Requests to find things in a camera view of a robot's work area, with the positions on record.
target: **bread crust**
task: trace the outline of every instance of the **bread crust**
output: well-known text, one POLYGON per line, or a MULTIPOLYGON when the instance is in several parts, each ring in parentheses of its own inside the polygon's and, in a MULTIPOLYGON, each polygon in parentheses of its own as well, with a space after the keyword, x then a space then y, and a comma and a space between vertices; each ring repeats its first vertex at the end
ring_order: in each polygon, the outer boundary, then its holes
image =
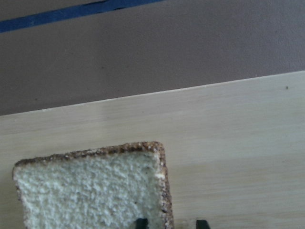
MULTIPOLYGON (((152 142, 134 142, 134 143, 126 143, 120 146, 109 146, 109 147, 102 147, 98 149, 88 149, 82 151, 73 151, 65 154, 54 154, 51 156, 46 157, 36 157, 32 159, 23 159, 18 161, 15 164, 15 167, 12 172, 12 176, 14 179, 14 174, 16 169, 19 167, 26 166, 32 163, 48 163, 50 161, 68 161, 72 159, 88 157, 88 156, 107 156, 111 154, 121 154, 121 153, 129 153, 129 152, 152 152, 158 153, 160 159, 160 165, 162 168, 162 173, 165 176, 165 179, 162 180, 160 185, 160 189, 162 192, 162 216, 164 219, 164 229, 174 229, 173 223, 173 211, 172 211, 172 196, 170 194, 170 185, 168 180, 168 171, 166 166, 165 160, 165 150, 163 144, 157 141, 152 142)), ((19 200, 22 201, 21 198, 21 191, 16 183, 16 188, 18 192, 19 200)))

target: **gray surface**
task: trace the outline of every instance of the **gray surface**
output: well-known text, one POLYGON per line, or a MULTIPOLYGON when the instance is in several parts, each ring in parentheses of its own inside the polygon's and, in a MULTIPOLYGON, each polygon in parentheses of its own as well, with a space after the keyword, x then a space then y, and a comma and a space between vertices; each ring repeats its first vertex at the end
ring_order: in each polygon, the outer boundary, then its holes
POLYGON ((304 12, 168 0, 0 34, 0 115, 304 70, 304 12))

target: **light wood surface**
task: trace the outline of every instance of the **light wood surface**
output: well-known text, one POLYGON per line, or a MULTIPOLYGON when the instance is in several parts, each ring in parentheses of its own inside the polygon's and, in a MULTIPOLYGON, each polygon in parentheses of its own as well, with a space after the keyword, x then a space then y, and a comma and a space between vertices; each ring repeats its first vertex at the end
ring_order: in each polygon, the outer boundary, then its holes
POLYGON ((23 228, 18 160, 145 140, 165 145, 177 229, 304 228, 304 95, 298 72, 0 116, 0 228, 23 228))

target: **white bread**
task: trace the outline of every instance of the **white bread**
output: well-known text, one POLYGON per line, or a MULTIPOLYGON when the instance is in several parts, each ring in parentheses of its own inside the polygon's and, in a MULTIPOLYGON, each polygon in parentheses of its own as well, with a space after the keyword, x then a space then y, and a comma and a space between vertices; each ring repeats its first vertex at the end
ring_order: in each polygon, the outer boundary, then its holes
POLYGON ((173 229, 164 147, 111 146, 25 159, 13 169, 27 229, 173 229))

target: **blue tape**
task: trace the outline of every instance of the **blue tape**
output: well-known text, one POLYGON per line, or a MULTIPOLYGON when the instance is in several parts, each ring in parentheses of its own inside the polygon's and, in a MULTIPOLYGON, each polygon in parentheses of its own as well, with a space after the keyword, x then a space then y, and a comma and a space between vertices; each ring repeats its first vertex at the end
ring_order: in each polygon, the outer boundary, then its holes
POLYGON ((0 33, 162 0, 106 0, 0 21, 0 33))

